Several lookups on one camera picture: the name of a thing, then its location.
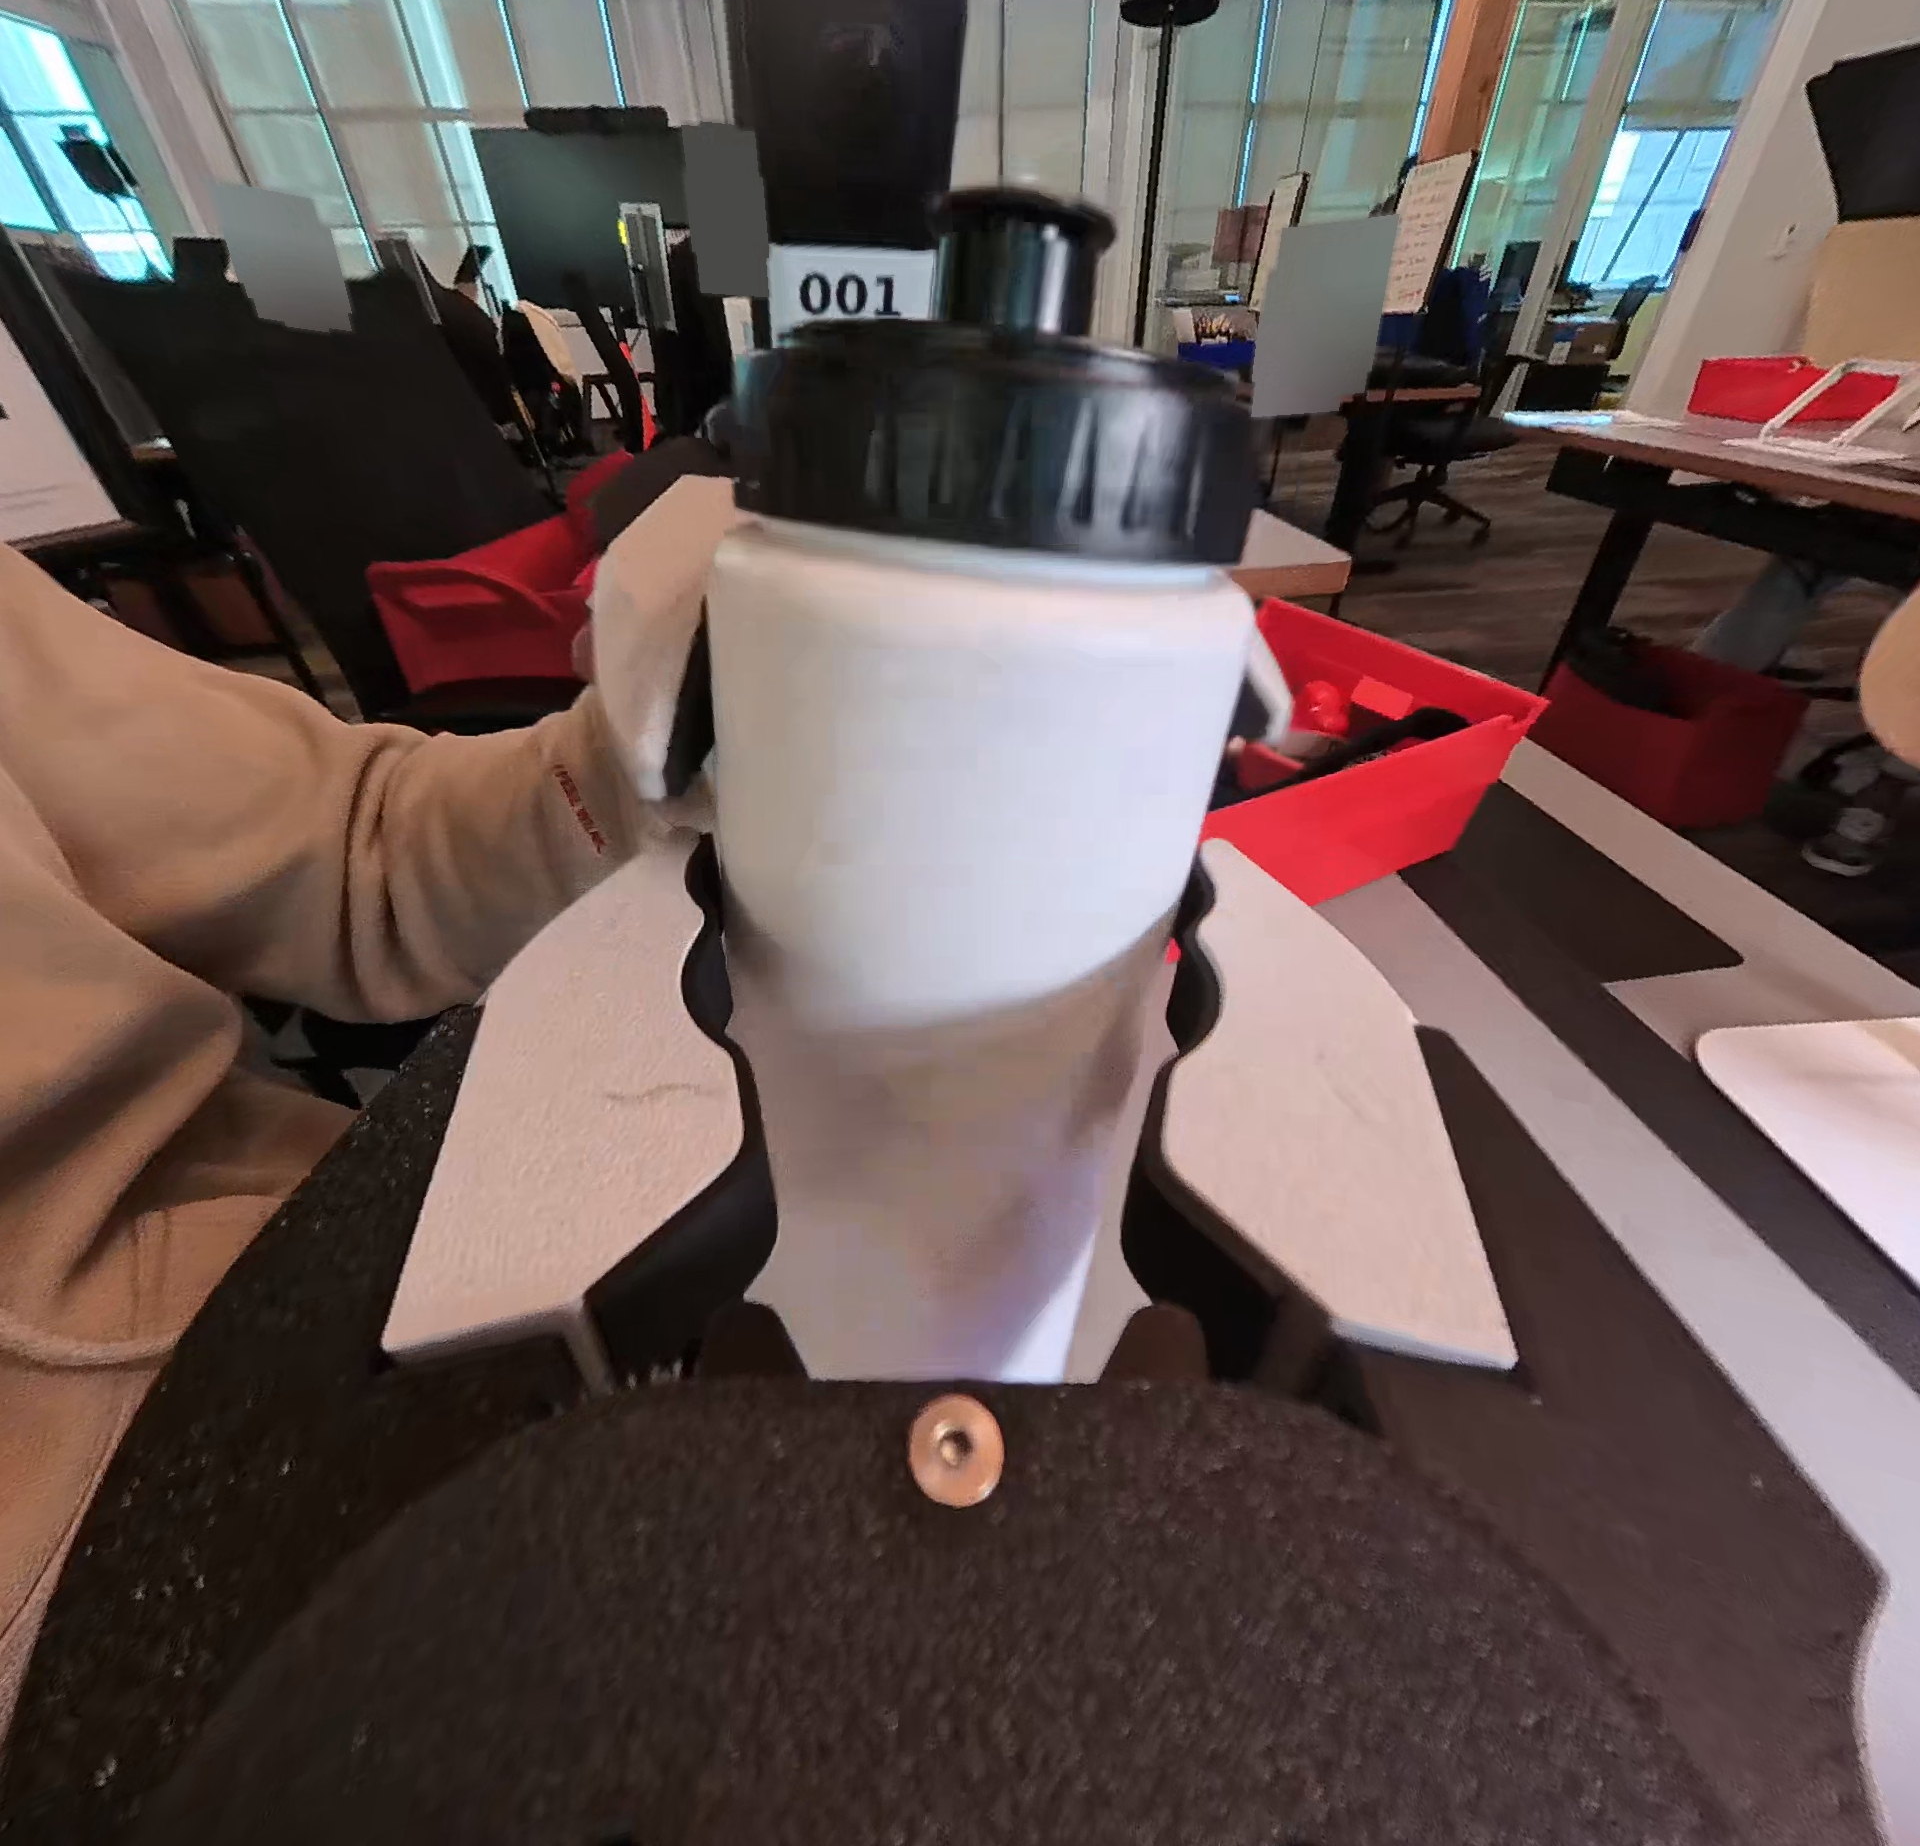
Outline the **red divided plastic bin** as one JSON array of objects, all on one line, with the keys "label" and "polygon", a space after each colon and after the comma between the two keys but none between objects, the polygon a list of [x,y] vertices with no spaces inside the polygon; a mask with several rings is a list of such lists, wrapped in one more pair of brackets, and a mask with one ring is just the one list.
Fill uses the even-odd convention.
[{"label": "red divided plastic bin", "polygon": [[[1202,828],[1309,905],[1449,852],[1550,708],[1543,695],[1277,600],[1260,604],[1259,630],[1292,687],[1328,682],[1381,721],[1384,695],[1406,700],[1386,751],[1224,804]],[[1419,736],[1411,718],[1420,709],[1459,725]]]}]

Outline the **small red bin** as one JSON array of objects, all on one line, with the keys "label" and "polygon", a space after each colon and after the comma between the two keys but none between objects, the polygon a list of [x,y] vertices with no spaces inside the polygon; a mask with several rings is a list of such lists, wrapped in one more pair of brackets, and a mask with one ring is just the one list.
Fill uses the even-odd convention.
[{"label": "small red bin", "polygon": [[1697,371],[1686,411],[1693,417],[1748,425],[1777,419],[1784,431],[1851,425],[1877,410],[1905,378],[1905,369],[1874,362],[1831,367],[1801,353],[1723,355]]}]

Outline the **small wooden board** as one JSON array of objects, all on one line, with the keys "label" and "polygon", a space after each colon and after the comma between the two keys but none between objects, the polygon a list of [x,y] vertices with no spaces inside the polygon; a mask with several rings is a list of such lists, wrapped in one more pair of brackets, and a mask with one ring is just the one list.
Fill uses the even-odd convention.
[{"label": "small wooden board", "polygon": [[1918,217],[1837,223],[1816,251],[1798,352],[1822,367],[1918,362]]}]

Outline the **wooden top desk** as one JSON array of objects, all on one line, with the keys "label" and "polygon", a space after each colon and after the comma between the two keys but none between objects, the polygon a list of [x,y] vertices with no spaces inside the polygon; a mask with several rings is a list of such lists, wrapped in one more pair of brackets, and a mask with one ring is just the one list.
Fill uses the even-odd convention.
[{"label": "wooden top desk", "polygon": [[1914,480],[1730,436],[1714,422],[1620,413],[1507,413],[1521,442],[1554,449],[1547,489],[1609,514],[1545,659],[1605,631],[1656,530],[1792,556],[1908,594],[1916,585]]},{"label": "wooden top desk", "polygon": [[1404,550],[1427,507],[1449,519],[1487,520],[1449,492],[1450,472],[1486,447],[1476,386],[1373,387],[1340,410],[1344,432],[1335,449],[1335,483],[1322,536],[1352,555],[1356,575],[1395,568],[1395,556],[1368,555],[1369,536]]}]

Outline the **framed marker poster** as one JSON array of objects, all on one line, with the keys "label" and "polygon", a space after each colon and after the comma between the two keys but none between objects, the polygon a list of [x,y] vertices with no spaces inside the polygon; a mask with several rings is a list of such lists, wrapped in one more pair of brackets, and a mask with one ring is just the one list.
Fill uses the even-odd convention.
[{"label": "framed marker poster", "polygon": [[119,523],[119,506],[3,327],[3,542],[25,550]]}]

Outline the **black rectangular panel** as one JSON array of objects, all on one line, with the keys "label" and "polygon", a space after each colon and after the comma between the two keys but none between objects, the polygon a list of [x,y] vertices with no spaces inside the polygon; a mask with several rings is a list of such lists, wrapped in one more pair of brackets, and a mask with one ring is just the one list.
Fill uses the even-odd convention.
[{"label": "black rectangular panel", "polygon": [[1918,44],[1843,58],[1804,86],[1841,223],[1918,217]]}]

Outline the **white water bottle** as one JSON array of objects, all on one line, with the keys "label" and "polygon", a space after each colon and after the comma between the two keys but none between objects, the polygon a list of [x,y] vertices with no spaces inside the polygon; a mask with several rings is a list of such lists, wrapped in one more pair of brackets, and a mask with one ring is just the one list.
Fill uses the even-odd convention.
[{"label": "white water bottle", "polygon": [[812,1378],[1057,1381],[1246,675],[1233,386],[1088,337],[1094,205],[935,200],[932,318],[735,386],[707,580],[731,962]]}]

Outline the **black floor lamp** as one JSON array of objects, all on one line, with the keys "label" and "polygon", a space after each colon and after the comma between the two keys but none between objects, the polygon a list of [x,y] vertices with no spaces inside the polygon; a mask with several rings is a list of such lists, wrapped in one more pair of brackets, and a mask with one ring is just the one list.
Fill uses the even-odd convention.
[{"label": "black floor lamp", "polygon": [[1171,118],[1171,84],[1179,33],[1200,25],[1219,11],[1222,0],[1121,0],[1126,25],[1156,33],[1156,86],[1147,138],[1145,190],[1141,194],[1141,239],[1136,267],[1136,302],[1131,345],[1147,347],[1149,309],[1156,291],[1156,237],[1162,204],[1165,131]]}]

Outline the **large black monitor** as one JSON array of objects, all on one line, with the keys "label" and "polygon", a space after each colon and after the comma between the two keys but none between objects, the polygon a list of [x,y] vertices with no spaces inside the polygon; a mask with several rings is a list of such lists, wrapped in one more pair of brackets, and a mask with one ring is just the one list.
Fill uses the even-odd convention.
[{"label": "large black monitor", "polygon": [[603,309],[630,312],[620,213],[661,208],[689,228],[681,133],[658,105],[534,106],[517,129],[473,125],[469,140],[518,297],[571,309],[571,274]]}]

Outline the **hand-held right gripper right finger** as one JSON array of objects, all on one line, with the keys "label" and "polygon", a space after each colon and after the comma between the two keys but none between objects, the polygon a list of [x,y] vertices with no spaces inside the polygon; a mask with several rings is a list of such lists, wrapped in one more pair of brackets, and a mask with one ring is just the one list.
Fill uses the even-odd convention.
[{"label": "hand-held right gripper right finger", "polygon": [[1342,1353],[1508,1373],[1520,1345],[1420,1028],[1321,910],[1224,839],[1172,928],[1168,1033],[1121,1254],[1213,1378]]}]

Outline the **black office chair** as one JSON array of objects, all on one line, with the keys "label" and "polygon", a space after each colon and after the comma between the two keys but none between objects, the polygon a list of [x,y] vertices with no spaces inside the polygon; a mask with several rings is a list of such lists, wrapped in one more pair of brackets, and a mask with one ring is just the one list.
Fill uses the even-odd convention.
[{"label": "black office chair", "polygon": [[1458,497],[1453,474],[1490,460],[1516,442],[1487,404],[1492,367],[1487,333],[1492,284],[1486,270],[1471,264],[1433,279],[1427,307],[1397,333],[1386,371],[1401,382],[1401,396],[1415,390],[1473,387],[1473,400],[1419,400],[1395,404],[1383,432],[1381,483],[1364,530],[1404,549],[1420,514],[1439,514],[1441,525],[1469,526],[1473,545],[1492,536],[1492,519]]}]

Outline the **person's left forearm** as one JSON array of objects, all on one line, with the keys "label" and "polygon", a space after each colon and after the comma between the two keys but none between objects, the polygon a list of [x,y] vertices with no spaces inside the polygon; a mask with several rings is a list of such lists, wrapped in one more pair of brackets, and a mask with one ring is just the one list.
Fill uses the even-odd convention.
[{"label": "person's left forearm", "polygon": [[527,729],[349,725],[4,549],[4,1030],[154,969],[348,1021],[480,994],[675,818],[594,687]]}]

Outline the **whiteboard on stand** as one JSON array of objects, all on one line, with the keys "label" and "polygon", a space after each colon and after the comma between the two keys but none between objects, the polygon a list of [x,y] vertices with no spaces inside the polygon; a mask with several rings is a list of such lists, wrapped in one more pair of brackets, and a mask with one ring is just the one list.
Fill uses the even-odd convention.
[{"label": "whiteboard on stand", "polygon": [[1395,200],[1384,316],[1411,316],[1427,309],[1439,274],[1450,264],[1476,167],[1479,152],[1471,148],[1415,163],[1406,174]]},{"label": "whiteboard on stand", "polygon": [[1312,181],[1309,172],[1289,174],[1277,180],[1273,194],[1266,204],[1259,255],[1254,259],[1254,267],[1248,279],[1248,286],[1246,286],[1246,302],[1254,312],[1263,311],[1269,279],[1275,272],[1277,261],[1280,261],[1280,251],[1285,241],[1291,226],[1295,226],[1300,220],[1309,181]]}]

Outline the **small white board stand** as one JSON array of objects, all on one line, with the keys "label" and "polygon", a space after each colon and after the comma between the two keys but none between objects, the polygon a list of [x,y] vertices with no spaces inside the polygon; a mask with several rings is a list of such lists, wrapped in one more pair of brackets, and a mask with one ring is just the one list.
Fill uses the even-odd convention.
[{"label": "small white board stand", "polygon": [[1916,463],[1918,363],[1849,359],[1823,371],[1733,443],[1831,465]]}]

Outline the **black high-back chair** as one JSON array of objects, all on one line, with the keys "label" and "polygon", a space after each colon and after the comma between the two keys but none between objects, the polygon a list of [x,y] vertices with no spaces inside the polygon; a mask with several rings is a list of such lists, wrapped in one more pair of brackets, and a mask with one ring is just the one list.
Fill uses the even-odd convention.
[{"label": "black high-back chair", "polygon": [[262,318],[231,280],[62,274],[208,506],[313,623],[370,721],[487,730],[563,709],[561,680],[408,687],[368,570],[440,562],[554,504],[510,451],[408,274],[348,282],[349,329]]}]

